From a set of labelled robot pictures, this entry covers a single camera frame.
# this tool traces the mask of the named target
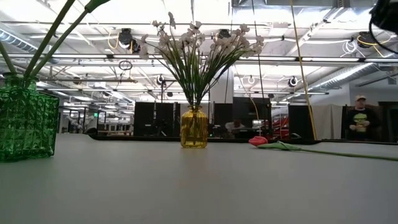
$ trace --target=yellow glass vase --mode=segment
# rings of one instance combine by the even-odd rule
[[[204,149],[207,146],[207,116],[200,111],[201,106],[189,106],[182,115],[181,146],[184,148]]]

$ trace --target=black t-shirt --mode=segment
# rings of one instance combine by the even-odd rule
[[[362,122],[369,121],[369,126],[365,127],[361,125]],[[371,128],[376,128],[380,125],[379,119],[375,112],[368,108],[363,110],[353,109],[347,114],[347,128],[349,131],[348,139],[350,140],[365,140],[372,139]],[[352,131],[349,127],[355,125],[355,131]]]

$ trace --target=vase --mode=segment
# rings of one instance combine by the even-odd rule
[[[181,146],[184,148],[203,149],[207,146],[207,116],[200,111],[201,106],[189,106],[189,111],[182,115]]]
[[[54,155],[59,99],[40,94],[36,78],[5,73],[0,88],[0,161]]]

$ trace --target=gray table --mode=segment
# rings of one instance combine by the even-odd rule
[[[398,156],[307,148],[340,146]],[[51,159],[0,164],[0,223],[395,224],[397,191],[398,162],[63,134]]]

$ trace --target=person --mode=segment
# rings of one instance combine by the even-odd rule
[[[352,141],[374,140],[371,129],[380,125],[375,112],[366,106],[366,97],[358,95],[355,98],[355,108],[348,112],[348,139]]]
[[[241,120],[235,119],[233,122],[228,122],[225,124],[225,128],[229,133],[233,133],[236,130],[244,128],[244,125],[241,123]]]

